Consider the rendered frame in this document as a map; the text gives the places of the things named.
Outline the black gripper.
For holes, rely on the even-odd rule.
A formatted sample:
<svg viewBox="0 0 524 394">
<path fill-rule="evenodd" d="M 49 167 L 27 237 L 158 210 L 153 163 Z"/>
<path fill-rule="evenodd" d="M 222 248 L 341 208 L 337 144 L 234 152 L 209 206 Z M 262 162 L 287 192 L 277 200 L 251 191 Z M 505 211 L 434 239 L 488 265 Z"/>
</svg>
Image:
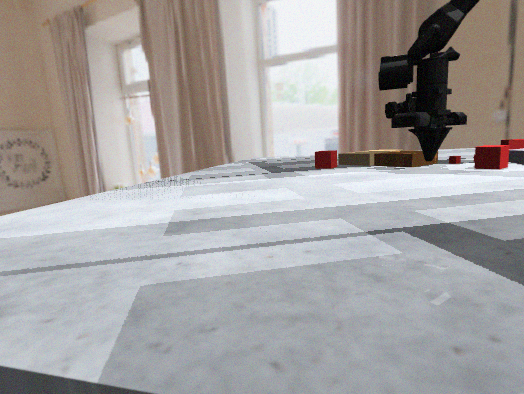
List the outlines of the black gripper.
<svg viewBox="0 0 524 394">
<path fill-rule="evenodd" d="M 395 114 L 391 128 L 408 129 L 418 137 L 425 161 L 432 161 L 445 137 L 452 129 L 450 125 L 466 125 L 464 112 L 451 112 L 447 107 L 447 94 L 452 94 L 448 83 L 417 86 L 412 97 L 416 97 L 416 112 Z"/>
</svg>

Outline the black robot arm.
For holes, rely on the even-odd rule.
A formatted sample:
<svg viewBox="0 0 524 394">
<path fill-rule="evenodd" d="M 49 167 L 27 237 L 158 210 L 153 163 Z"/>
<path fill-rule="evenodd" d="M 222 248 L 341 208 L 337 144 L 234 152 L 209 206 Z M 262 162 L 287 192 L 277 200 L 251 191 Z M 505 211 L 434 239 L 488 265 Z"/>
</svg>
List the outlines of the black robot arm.
<svg viewBox="0 0 524 394">
<path fill-rule="evenodd" d="M 415 65 L 417 86 L 448 83 L 449 61 L 458 60 L 460 53 L 452 46 L 445 52 L 439 51 L 446 46 L 465 16 L 479 1 L 450 0 L 422 23 L 418 38 L 408 54 L 381 57 L 379 90 L 407 88 L 413 82 Z M 423 59 L 429 53 L 430 58 Z M 389 102 L 385 105 L 388 119 L 395 114 L 410 112 L 416 112 L 416 98 L 411 93 L 406 94 L 406 101 L 402 103 Z"/>
</svg>

